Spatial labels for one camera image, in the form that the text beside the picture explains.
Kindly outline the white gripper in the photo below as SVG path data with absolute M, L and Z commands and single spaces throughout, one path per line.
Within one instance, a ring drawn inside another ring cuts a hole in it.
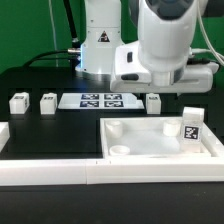
M 140 61 L 139 42 L 120 46 L 110 81 L 112 92 L 127 93 L 203 93 L 212 88 L 213 75 L 219 70 L 217 62 L 191 58 L 174 67 L 164 58 Z

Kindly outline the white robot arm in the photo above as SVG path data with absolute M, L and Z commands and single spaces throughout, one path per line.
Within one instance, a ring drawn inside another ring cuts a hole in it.
M 84 0 L 86 39 L 76 71 L 113 92 L 200 93 L 223 64 L 195 60 L 195 28 L 208 0 L 129 0 L 138 40 L 121 40 L 121 0 Z

